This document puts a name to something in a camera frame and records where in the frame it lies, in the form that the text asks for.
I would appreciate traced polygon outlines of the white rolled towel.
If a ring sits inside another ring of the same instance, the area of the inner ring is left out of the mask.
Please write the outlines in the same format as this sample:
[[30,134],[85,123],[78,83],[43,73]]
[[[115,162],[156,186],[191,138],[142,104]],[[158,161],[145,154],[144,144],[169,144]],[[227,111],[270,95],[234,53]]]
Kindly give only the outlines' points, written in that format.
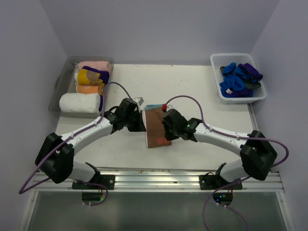
[[66,93],[59,101],[65,113],[98,113],[102,105],[102,97],[98,93]]

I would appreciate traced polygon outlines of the purple rolled towel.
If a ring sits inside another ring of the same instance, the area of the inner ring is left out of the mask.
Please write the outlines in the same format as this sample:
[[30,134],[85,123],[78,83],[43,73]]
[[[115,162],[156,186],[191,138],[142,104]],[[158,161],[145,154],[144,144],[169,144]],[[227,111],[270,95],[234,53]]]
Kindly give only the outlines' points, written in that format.
[[92,67],[89,67],[89,66],[84,66],[84,69],[99,73],[100,74],[99,79],[101,79],[104,84],[107,84],[109,82],[110,74],[109,74],[108,71],[98,70],[98,69],[95,69],[95,68],[92,68]]

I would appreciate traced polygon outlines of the orange rolled towel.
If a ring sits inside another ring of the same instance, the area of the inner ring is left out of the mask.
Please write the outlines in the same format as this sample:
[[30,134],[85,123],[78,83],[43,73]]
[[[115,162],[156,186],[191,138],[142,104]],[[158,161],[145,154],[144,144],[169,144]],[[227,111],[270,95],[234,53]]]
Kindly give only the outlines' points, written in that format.
[[104,83],[99,84],[99,85],[84,85],[84,84],[77,83],[76,92],[83,93],[83,94],[97,93],[99,95],[102,95],[104,87],[105,87]]

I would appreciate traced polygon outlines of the pink rolled towel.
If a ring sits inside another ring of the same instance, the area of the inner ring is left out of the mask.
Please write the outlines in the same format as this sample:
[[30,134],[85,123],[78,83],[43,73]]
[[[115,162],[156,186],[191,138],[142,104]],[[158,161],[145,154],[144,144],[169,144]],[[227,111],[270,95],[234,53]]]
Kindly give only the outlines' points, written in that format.
[[107,61],[82,61],[78,64],[78,69],[82,69],[84,66],[88,66],[100,71],[108,71],[111,73],[111,64]]

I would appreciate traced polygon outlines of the grey plastic tray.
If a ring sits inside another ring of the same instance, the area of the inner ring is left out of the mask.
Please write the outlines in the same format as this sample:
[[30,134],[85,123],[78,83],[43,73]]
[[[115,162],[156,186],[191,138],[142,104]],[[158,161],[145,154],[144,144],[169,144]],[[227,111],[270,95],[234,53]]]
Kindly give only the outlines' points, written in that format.
[[61,97],[66,93],[76,93],[76,81],[74,74],[78,70],[78,64],[82,61],[107,61],[110,64],[111,74],[109,80],[111,80],[115,61],[112,57],[102,56],[70,56],[67,58],[63,65],[61,74],[59,75],[51,101],[48,106],[48,110],[55,116],[63,117],[75,117],[75,118],[96,118],[98,113],[68,113],[62,112],[59,106]]

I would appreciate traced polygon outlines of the blue towel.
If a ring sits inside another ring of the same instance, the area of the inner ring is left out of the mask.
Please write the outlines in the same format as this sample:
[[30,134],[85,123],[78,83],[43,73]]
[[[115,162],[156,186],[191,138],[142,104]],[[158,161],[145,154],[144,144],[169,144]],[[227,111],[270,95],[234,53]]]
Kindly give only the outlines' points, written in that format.
[[226,75],[237,75],[239,77],[244,77],[246,76],[246,73],[244,71],[244,66],[242,64],[236,64],[236,63],[231,63],[228,66],[223,67],[223,70],[221,71],[223,76]]
[[225,98],[250,98],[253,91],[245,87],[244,82],[237,75],[226,75],[219,84],[220,91]]

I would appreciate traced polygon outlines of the white plastic basket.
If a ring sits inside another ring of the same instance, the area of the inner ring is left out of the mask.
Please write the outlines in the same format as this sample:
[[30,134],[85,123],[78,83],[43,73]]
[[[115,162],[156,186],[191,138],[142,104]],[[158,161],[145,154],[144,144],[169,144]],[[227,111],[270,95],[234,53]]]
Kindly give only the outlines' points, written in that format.
[[221,93],[220,83],[223,82],[223,75],[220,71],[222,66],[228,66],[231,63],[245,64],[249,63],[252,67],[257,68],[251,55],[246,53],[218,53],[210,56],[214,79],[218,89],[219,100],[222,104],[248,104],[258,100],[263,100],[267,96],[265,85],[260,81],[261,87],[253,90],[252,97],[226,98]]

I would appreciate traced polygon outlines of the brown orange towel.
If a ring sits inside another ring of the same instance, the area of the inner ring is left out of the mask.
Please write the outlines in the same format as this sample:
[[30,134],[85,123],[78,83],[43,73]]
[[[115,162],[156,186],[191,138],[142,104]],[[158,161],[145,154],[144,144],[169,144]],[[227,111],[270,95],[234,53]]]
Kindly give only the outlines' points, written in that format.
[[148,104],[143,110],[147,148],[158,148],[172,144],[165,138],[165,130],[162,124],[162,106],[162,104]]

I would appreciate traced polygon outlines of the purple towel in basket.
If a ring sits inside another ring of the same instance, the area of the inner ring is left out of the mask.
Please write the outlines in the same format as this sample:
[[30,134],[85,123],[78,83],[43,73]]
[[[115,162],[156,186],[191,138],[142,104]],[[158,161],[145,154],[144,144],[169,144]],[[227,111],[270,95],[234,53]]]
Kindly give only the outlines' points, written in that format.
[[263,75],[249,63],[239,64],[238,67],[245,73],[247,80],[257,83],[263,78]]

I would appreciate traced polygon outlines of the aluminium mounting rail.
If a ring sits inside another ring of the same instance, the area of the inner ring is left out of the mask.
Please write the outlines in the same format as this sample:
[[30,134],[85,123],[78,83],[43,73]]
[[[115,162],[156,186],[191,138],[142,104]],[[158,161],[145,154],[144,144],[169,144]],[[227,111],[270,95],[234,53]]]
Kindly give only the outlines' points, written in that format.
[[[114,175],[113,190],[109,192],[211,192],[213,190],[201,190],[199,176],[208,172],[215,172],[214,169],[192,168],[192,167],[131,167],[127,165],[111,164],[103,165],[102,161],[95,162],[93,158],[87,158],[91,164],[101,172],[102,175]],[[62,183],[55,184],[48,180],[33,189],[33,192],[81,192],[73,190],[73,180],[68,179]],[[284,186],[279,173],[270,172],[264,181],[253,178],[242,182],[243,188],[235,190],[240,193],[281,193]]]

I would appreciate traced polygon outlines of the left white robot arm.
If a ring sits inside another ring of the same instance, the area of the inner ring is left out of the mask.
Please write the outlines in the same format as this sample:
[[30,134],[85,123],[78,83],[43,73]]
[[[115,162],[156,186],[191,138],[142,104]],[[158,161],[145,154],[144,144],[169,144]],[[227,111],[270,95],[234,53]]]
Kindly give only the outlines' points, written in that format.
[[63,135],[49,134],[35,160],[36,166],[54,183],[74,180],[76,190],[103,190],[108,180],[90,163],[74,161],[74,156],[94,141],[127,128],[145,132],[141,105],[143,98],[125,98],[119,106],[104,112],[91,123]]

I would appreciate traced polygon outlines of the dark green towel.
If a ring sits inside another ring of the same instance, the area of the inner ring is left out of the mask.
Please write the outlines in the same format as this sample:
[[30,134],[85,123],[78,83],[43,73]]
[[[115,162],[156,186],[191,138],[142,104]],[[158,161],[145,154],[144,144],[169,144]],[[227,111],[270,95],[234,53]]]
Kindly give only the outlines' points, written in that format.
[[252,91],[257,90],[262,86],[260,82],[255,83],[255,82],[252,82],[246,79],[244,79],[243,82],[244,82],[245,88],[248,90],[252,90]]

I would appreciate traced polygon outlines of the yellow bear towel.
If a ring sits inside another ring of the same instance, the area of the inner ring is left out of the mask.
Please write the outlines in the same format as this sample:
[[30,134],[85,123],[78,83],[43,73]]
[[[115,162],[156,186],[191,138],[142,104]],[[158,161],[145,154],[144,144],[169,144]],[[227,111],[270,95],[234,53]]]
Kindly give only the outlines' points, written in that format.
[[76,83],[90,86],[102,84],[103,81],[100,77],[101,75],[99,73],[86,69],[80,69],[74,75]]

